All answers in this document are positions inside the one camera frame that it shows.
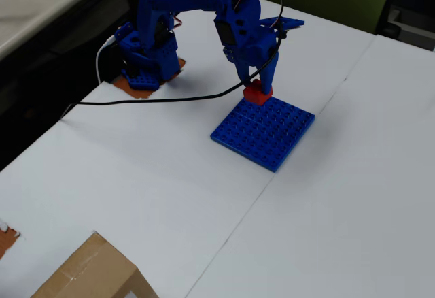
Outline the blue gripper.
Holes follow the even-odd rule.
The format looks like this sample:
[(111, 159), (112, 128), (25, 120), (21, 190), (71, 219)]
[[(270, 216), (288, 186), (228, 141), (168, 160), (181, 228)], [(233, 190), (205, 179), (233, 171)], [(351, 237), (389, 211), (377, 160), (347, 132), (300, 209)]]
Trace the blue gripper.
[(244, 86), (251, 85), (251, 67), (260, 72), (262, 93), (271, 92), (280, 47), (279, 22), (261, 19), (259, 0), (218, 0), (214, 20), (224, 54), (234, 63)]

